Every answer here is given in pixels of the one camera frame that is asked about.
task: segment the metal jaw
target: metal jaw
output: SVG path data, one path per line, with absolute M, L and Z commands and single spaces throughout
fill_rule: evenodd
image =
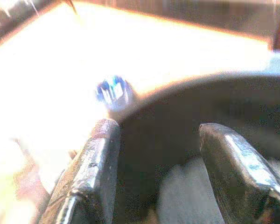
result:
M 237 132 L 200 125 L 200 151 L 227 224 L 279 224 L 280 177 Z
M 111 224 L 120 146 L 119 125 L 100 120 L 60 177 L 40 224 Z

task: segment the blue gemstone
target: blue gemstone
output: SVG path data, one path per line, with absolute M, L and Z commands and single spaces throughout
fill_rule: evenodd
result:
M 119 76 L 113 76 L 97 85 L 97 99 L 109 110 L 123 110 L 132 99 L 132 91 L 127 82 Z

